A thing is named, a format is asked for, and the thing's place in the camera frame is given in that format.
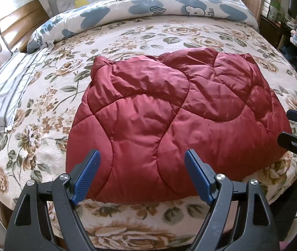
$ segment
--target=striped cloth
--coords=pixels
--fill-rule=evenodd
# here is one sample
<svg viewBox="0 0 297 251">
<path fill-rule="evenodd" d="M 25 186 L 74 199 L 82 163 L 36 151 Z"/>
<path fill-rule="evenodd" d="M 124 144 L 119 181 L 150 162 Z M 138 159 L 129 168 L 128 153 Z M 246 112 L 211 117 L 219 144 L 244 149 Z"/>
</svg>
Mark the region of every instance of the striped cloth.
<svg viewBox="0 0 297 251">
<path fill-rule="evenodd" d="M 29 81 L 53 47 L 54 44 L 47 43 L 33 54 L 14 53 L 0 67 L 0 132 L 12 129 L 18 103 Z"/>
</svg>

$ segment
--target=silver bolt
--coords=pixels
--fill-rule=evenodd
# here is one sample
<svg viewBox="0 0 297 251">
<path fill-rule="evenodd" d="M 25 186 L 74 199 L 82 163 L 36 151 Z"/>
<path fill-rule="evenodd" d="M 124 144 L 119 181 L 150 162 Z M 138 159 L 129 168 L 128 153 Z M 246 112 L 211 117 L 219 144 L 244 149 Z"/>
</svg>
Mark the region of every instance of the silver bolt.
<svg viewBox="0 0 297 251">
<path fill-rule="evenodd" d="M 254 186 L 258 185 L 258 180 L 256 179 L 251 179 L 249 182 Z"/>
<path fill-rule="evenodd" d="M 26 182 L 27 186 L 32 186 L 35 184 L 35 181 L 33 179 L 30 179 L 28 182 Z"/>
<path fill-rule="evenodd" d="M 65 181 L 65 180 L 67 180 L 69 178 L 69 175 L 68 174 L 62 174 L 62 175 L 59 176 L 59 178 L 60 178 L 60 180 Z"/>
<path fill-rule="evenodd" d="M 223 174 L 217 174 L 216 175 L 216 178 L 218 179 L 218 180 L 225 180 L 225 175 L 223 175 Z"/>
</svg>

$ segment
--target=floral bedspread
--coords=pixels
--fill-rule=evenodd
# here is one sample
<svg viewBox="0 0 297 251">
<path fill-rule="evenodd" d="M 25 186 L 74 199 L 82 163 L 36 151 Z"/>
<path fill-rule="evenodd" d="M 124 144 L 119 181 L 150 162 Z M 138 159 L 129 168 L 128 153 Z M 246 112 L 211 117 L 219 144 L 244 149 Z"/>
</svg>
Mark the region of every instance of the floral bedspread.
<svg viewBox="0 0 297 251">
<path fill-rule="evenodd" d="M 93 28 L 55 45 L 19 103 L 13 129 L 0 133 L 0 200 L 13 209 L 27 180 L 47 182 L 65 171 L 69 130 L 97 55 L 119 60 L 203 46 L 250 53 L 285 110 L 297 110 L 296 72 L 246 24 L 154 16 Z M 291 123 L 291 127 L 297 134 L 297 123 Z M 288 152 L 245 181 L 250 178 L 261 182 L 272 203 L 297 178 L 297 155 Z M 85 200 L 77 211 L 96 247 L 143 250 L 191 243 L 208 207 L 194 196 L 140 205 Z M 55 234 L 61 236 L 52 204 L 49 213 Z"/>
</svg>

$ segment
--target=red comforter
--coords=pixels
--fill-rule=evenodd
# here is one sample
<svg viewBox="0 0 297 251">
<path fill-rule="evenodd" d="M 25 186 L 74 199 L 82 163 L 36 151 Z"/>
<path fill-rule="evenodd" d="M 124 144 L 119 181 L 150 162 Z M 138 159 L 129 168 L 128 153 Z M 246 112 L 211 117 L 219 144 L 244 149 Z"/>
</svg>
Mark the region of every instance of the red comforter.
<svg viewBox="0 0 297 251">
<path fill-rule="evenodd" d="M 276 162 L 291 132 L 285 111 L 249 54 L 184 49 L 123 61 L 97 57 L 75 115 L 66 171 L 90 149 L 102 161 L 88 198 L 120 204 L 197 195 L 187 149 L 232 180 Z"/>
</svg>

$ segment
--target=pillow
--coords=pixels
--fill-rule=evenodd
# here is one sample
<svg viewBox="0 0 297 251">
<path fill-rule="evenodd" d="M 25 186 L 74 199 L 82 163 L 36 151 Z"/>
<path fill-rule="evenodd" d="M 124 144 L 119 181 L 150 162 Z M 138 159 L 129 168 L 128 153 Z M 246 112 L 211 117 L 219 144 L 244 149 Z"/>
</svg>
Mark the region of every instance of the pillow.
<svg viewBox="0 0 297 251">
<path fill-rule="evenodd" d="M 12 129 L 18 103 L 53 46 L 47 44 L 47 47 L 33 54 L 14 53 L 0 67 L 0 132 Z"/>
</svg>

